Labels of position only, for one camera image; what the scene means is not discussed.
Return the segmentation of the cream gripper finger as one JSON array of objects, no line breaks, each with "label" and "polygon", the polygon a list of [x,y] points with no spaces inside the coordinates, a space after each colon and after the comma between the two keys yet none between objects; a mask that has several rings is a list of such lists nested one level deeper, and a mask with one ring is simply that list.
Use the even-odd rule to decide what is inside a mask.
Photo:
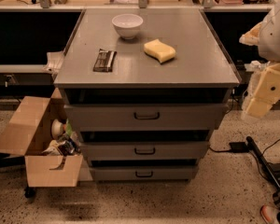
[{"label": "cream gripper finger", "polygon": [[243,111],[246,116],[253,118],[264,117],[272,108],[272,105],[266,104],[261,100],[255,98],[246,97],[243,102]]}]

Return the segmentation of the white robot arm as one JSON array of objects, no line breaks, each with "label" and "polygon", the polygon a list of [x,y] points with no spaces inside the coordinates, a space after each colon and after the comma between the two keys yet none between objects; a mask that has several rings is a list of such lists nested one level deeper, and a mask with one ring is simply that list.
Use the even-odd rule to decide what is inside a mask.
[{"label": "white robot arm", "polygon": [[268,61],[252,74],[242,104],[243,119],[261,119],[280,99],[280,0],[239,42],[257,46],[259,56]]}]

